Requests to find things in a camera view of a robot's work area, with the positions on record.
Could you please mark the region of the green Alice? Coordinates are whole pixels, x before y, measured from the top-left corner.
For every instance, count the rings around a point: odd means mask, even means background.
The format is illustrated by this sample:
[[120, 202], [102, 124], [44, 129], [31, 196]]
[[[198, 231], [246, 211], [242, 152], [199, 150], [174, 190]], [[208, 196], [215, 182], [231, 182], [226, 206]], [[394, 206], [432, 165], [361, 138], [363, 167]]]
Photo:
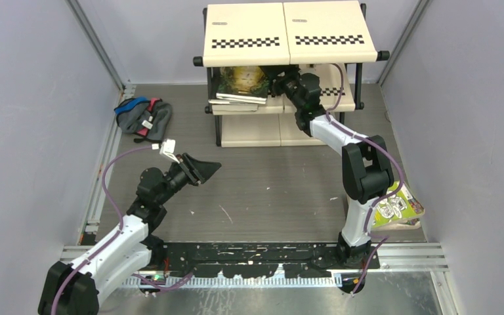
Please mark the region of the green Alice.
[[265, 104], [270, 82], [258, 66], [222, 67], [216, 97], [219, 99]]

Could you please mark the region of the lime green cartoon book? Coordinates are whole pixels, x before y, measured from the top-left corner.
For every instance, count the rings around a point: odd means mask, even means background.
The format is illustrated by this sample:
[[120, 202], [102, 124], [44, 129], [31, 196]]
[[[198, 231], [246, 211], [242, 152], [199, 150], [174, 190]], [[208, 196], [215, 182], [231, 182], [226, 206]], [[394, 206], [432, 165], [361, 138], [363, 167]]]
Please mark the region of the lime green cartoon book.
[[421, 227], [425, 208], [404, 184], [397, 194], [380, 201], [374, 213], [372, 231], [415, 230]]

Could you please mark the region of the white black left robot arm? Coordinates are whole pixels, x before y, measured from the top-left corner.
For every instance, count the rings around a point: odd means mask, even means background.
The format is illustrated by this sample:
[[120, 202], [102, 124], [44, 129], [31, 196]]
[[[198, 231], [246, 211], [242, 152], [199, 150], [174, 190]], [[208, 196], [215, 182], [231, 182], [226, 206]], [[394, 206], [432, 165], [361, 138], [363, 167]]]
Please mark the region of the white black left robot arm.
[[167, 211], [164, 205], [187, 185], [206, 183], [221, 163], [179, 154], [169, 169], [145, 169], [136, 198], [98, 243], [70, 262], [58, 261], [48, 270], [38, 314], [98, 314], [102, 303], [128, 277], [146, 267], [159, 270], [165, 262], [163, 240], [153, 235]]

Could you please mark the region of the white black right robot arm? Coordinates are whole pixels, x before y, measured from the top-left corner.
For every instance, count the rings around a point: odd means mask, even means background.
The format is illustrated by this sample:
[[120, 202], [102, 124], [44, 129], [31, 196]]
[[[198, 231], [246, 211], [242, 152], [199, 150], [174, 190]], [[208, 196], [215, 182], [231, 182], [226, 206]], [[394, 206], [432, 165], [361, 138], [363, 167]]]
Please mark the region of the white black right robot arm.
[[394, 183], [392, 160], [380, 136], [368, 137], [346, 127], [321, 103], [320, 79], [301, 73], [298, 66], [261, 66], [270, 92], [284, 95], [296, 109], [298, 128], [329, 146], [341, 157], [343, 187], [349, 197], [348, 211], [337, 245], [334, 264], [352, 270], [371, 251], [375, 206]]

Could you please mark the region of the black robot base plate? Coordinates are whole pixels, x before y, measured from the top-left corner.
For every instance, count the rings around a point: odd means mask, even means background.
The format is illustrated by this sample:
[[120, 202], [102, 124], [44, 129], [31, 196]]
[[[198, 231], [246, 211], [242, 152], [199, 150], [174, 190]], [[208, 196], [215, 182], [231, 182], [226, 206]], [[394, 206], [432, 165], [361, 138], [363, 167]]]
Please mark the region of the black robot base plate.
[[182, 277], [272, 278], [281, 268], [285, 278], [328, 278], [337, 270], [361, 273], [368, 258], [340, 261], [332, 242], [167, 242], [163, 256], [143, 271]]

